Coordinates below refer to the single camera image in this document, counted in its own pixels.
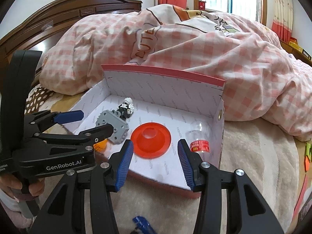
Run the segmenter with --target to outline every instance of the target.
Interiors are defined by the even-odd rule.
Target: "yellow box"
[[[298,50],[300,53],[302,53],[303,48],[298,46],[296,43],[289,41],[289,45],[292,46],[294,49]]]

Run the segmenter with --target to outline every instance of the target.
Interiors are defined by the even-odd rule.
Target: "bottle label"
[[[210,152],[209,142],[206,140],[194,141],[191,143],[190,148],[192,152],[196,152],[196,151]]]

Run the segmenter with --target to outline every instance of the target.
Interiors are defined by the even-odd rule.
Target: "human hand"
[[[38,182],[29,185],[29,192],[32,196],[39,196],[43,193],[45,187],[44,178],[39,179]],[[0,189],[7,195],[14,198],[10,188],[22,189],[22,183],[12,174],[3,174],[0,176]]]

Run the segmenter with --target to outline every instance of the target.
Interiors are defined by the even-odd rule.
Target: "metal grommet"
[[[110,164],[107,162],[103,162],[102,164],[100,164],[100,167],[103,169],[106,169],[106,168],[110,167]]]
[[[242,169],[237,169],[235,171],[235,173],[238,175],[238,176],[243,176],[245,174],[245,172],[242,170]]]
[[[210,167],[210,164],[208,162],[202,162],[201,166],[203,168],[209,168]]]
[[[68,176],[72,176],[72,175],[74,175],[74,173],[75,173],[75,171],[74,171],[73,169],[70,169],[70,170],[68,170],[68,171],[66,172],[66,174],[67,174]]]
[[[222,110],[220,110],[220,111],[219,111],[218,120],[221,120],[221,118],[222,118],[222,113],[223,113],[223,111],[222,111]]]

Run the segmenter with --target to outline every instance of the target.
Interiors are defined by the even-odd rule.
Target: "clear plastic bottle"
[[[209,162],[209,139],[211,130],[206,122],[194,121],[190,131],[186,132],[186,141],[190,144],[190,150],[200,155],[204,162]]]

